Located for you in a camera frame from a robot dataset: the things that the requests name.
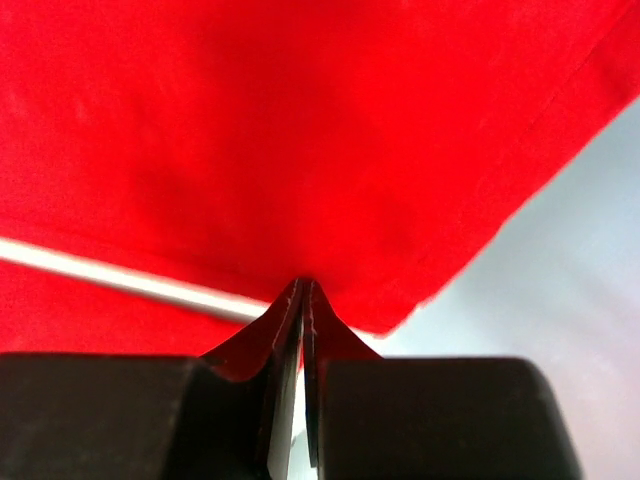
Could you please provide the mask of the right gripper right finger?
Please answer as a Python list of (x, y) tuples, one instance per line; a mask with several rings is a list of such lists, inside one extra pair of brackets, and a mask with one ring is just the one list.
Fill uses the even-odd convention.
[(520, 357), (385, 358), (309, 281), (306, 425), (322, 479), (579, 479), (547, 378)]

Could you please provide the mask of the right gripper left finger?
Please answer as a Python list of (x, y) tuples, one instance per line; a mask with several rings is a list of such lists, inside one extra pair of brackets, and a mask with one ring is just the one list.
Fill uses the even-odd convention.
[(198, 356), (1, 358), (5, 479), (283, 479), (303, 283)]

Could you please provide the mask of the red trousers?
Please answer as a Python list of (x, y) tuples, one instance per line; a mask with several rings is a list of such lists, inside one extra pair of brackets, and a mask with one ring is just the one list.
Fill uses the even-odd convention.
[(5, 1), (1, 232), (382, 334), (638, 95), (635, 1)]

